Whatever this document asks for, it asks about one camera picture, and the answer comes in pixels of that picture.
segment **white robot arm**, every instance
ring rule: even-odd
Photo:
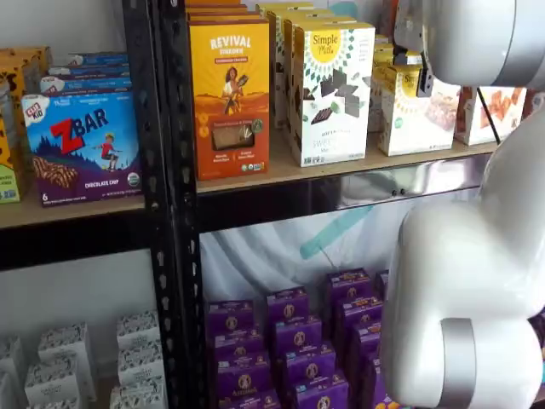
[[[396,43],[460,85],[545,88],[539,0],[400,1]],[[398,36],[399,31],[416,35]],[[545,111],[490,160],[472,203],[413,210],[399,232],[383,320],[387,391],[407,406],[526,409],[542,378],[527,319],[545,305]]]

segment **illustration of woman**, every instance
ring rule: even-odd
[[[238,86],[237,75],[238,71],[234,66],[227,70],[225,87],[223,87],[223,91],[221,92],[221,97],[227,98],[226,113],[228,115],[240,112],[238,97],[244,95],[242,87]]]

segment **cracker box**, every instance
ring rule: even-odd
[[[22,140],[15,128],[9,83],[0,79],[0,204],[19,202],[26,185]]]
[[[308,314],[309,302],[305,287],[289,288],[267,296],[267,321],[270,326],[280,320]]]
[[[75,355],[82,391],[91,400],[96,400],[95,363],[91,354],[87,324],[81,323],[46,331],[40,337],[37,353],[40,360]]]
[[[366,23],[295,28],[290,145],[300,166],[365,156],[374,42]]]
[[[268,170],[265,20],[190,21],[198,178]]]
[[[28,366],[18,337],[0,337],[0,371],[9,375],[11,387],[21,407],[28,404],[25,379]]]
[[[517,129],[525,105],[525,88],[481,87],[501,140]],[[494,133],[476,87],[464,87],[456,120],[456,139],[466,145],[494,142]]]
[[[167,407],[166,386],[161,377],[116,386],[110,395],[110,409],[167,409]]]
[[[57,75],[43,77],[40,81],[40,92],[53,94],[75,89],[128,88],[131,85],[128,72],[121,74]]]
[[[280,409],[280,407],[280,400],[274,389],[220,405],[220,409]]]
[[[213,339],[229,331],[254,326],[254,302],[251,300],[210,302],[208,335]]]
[[[123,72],[129,72],[129,64],[111,64],[104,66],[52,66],[48,69],[49,75],[121,74]]]
[[[112,199],[141,191],[130,90],[27,95],[22,104],[44,206]]]
[[[264,349],[263,335],[257,326],[230,331],[214,338],[216,360],[259,352]]]
[[[348,382],[342,371],[294,387],[295,409],[348,409]]]
[[[431,96],[417,96],[421,65],[382,67],[384,131],[379,148],[387,155],[450,149],[460,87],[433,79]]]
[[[25,391],[30,405],[82,399],[75,355],[53,358],[33,365],[26,376]]]
[[[268,391],[271,388],[270,371],[267,352],[219,361],[215,387],[220,404]]]
[[[118,376],[121,386],[150,377],[164,377],[161,343],[151,341],[139,347],[119,349]]]
[[[157,311],[125,315],[117,324],[120,349],[139,347],[152,341],[161,341]]]
[[[276,357],[305,345],[321,343],[322,321],[314,315],[278,321],[274,326],[272,350]]]

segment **cardboard box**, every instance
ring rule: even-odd
[[[500,139],[517,129],[525,105],[525,88],[480,87]],[[476,87],[463,87],[456,120],[456,139],[466,145],[494,142],[496,138]]]
[[[271,362],[258,352],[218,362],[216,394],[220,405],[271,388]]]
[[[267,171],[267,22],[190,21],[189,32],[198,178]]]
[[[28,405],[25,394],[27,369],[20,339],[18,337],[0,337],[0,371],[9,375],[11,387],[20,407]]]
[[[95,363],[87,324],[75,324],[44,332],[40,337],[37,353],[40,360],[75,355],[82,391],[89,399],[96,400]]]
[[[110,409],[167,409],[167,392],[162,377],[116,386],[110,395]]]
[[[164,377],[161,343],[151,341],[139,347],[119,349],[118,376],[121,386]]]
[[[460,87],[433,79],[430,97],[418,97],[421,65],[381,67],[385,127],[379,148],[387,155],[450,149]]]
[[[44,206],[141,192],[132,91],[27,95],[22,105]]]
[[[251,328],[254,326],[254,302],[251,300],[210,302],[208,306],[208,335]]]
[[[121,74],[57,75],[43,77],[40,92],[53,94],[75,89],[128,88],[132,86],[128,72]]]
[[[374,42],[366,23],[295,29],[290,145],[300,166],[365,156]]]
[[[75,355],[53,358],[31,366],[25,383],[29,405],[81,400],[82,390],[77,374]]]
[[[294,387],[297,409],[348,409],[348,382],[342,371]]]

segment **illustration of child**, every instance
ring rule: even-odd
[[[122,152],[113,148],[113,134],[106,134],[106,143],[101,143],[100,145],[94,147],[94,149],[102,149],[101,158],[104,160],[109,160],[110,164],[108,170],[113,172],[116,169],[116,164],[118,164],[119,156],[110,152]]]
[[[237,81],[238,71],[232,66],[227,70],[225,76],[225,87],[221,92],[222,98],[227,98],[227,115],[233,115],[234,113],[240,112],[240,102],[238,101],[239,95],[244,95],[242,87],[238,86]]]

